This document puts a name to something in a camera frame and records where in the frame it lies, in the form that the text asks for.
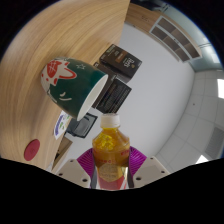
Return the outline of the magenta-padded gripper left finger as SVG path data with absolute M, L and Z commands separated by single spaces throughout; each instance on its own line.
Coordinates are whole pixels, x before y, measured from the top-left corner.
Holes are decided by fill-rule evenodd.
M 77 159 L 69 159 L 54 174 L 84 188 L 96 187 L 96 169 L 92 149 L 88 149 Z

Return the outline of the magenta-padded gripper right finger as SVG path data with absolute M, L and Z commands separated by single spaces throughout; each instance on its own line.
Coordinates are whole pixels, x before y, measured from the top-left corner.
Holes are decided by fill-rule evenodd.
M 128 184 L 130 188 L 140 188 L 157 181 L 170 172 L 154 157 L 146 157 L 134 147 L 130 148 Z

